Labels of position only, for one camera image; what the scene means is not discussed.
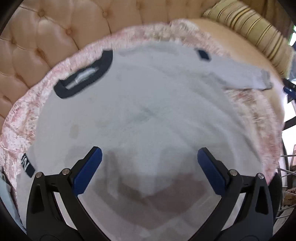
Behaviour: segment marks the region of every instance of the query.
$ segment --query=metal screw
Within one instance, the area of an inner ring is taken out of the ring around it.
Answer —
[[[257,174],[260,179],[264,179],[264,175],[262,173]]]
[[[229,173],[230,173],[230,175],[233,176],[233,177],[235,177],[235,176],[237,175],[237,171],[234,170],[234,169],[231,169],[231,170],[229,171]]]
[[[37,172],[35,177],[40,178],[42,176],[42,172]]]
[[[68,168],[65,168],[62,170],[63,175],[68,175],[70,173],[70,170]]]

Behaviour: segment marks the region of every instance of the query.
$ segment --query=striped cushion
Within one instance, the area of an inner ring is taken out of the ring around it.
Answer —
[[[221,0],[203,16],[241,34],[270,60],[282,77],[289,76],[294,57],[293,48],[288,45],[287,39],[255,10],[240,1]]]

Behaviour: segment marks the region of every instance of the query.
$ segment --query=blue gripper pad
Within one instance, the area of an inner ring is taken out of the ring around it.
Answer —
[[[223,196],[226,192],[226,183],[222,174],[218,171],[211,158],[203,149],[197,153],[197,161],[217,195]]]
[[[102,161],[103,153],[100,148],[97,148],[95,152],[90,156],[90,158],[86,161],[84,166],[81,168],[80,172],[76,175],[73,180],[72,190],[76,196],[84,193],[87,185],[91,181],[94,173],[99,167]]]

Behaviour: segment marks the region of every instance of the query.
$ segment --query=brown leather couch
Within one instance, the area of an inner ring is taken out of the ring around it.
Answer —
[[[283,120],[282,84],[272,64],[227,27],[200,18],[218,0],[24,0],[0,36],[0,126],[17,99],[58,62],[124,27],[191,19],[231,56],[269,70],[275,83],[265,91]]]

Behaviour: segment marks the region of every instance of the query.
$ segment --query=pink blanket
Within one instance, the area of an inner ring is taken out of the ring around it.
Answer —
[[[19,173],[20,158],[35,138],[36,124],[42,107],[54,84],[78,69],[100,58],[102,49],[126,48],[147,41],[173,41],[199,47],[210,53],[227,56],[227,52],[205,33],[187,20],[170,24],[158,23],[135,26],[105,37],[57,64],[34,87],[20,98],[5,119],[0,136],[0,165],[13,188]],[[269,182],[273,177],[281,152],[281,123],[278,122],[266,97],[258,90],[226,90],[240,114],[264,166]]]

